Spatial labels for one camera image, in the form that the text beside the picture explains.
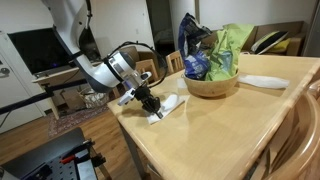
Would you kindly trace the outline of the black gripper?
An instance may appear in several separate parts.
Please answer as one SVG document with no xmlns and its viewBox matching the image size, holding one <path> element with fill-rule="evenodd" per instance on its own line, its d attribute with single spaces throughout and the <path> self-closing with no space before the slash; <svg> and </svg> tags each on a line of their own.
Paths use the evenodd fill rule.
<svg viewBox="0 0 320 180">
<path fill-rule="evenodd" d="M 142 102 L 142 108 L 148 112 L 154 112 L 158 118 L 164 117 L 162 106 L 160 107 L 160 99 L 151 94 L 147 86 L 139 87 L 135 90 L 135 98 Z"/>
</svg>

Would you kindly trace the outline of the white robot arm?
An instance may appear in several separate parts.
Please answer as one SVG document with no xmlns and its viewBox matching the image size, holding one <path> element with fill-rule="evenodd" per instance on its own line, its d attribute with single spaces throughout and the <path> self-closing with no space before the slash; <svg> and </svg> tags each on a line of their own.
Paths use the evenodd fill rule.
<svg viewBox="0 0 320 180">
<path fill-rule="evenodd" d="M 98 93 L 109 93 L 118 84 L 124 83 L 128 90 L 118 105 L 127 104 L 136 98 L 142 108 L 162 118 L 161 103 L 151 94 L 151 85 L 146 81 L 151 72 L 139 73 L 136 62 L 120 48 L 130 45 L 127 41 L 113 50 L 99 65 L 92 61 L 100 58 L 90 28 L 92 8 L 90 0 L 41 0 L 53 19 L 54 33 L 75 65 L 81 70 L 91 88 Z"/>
</svg>

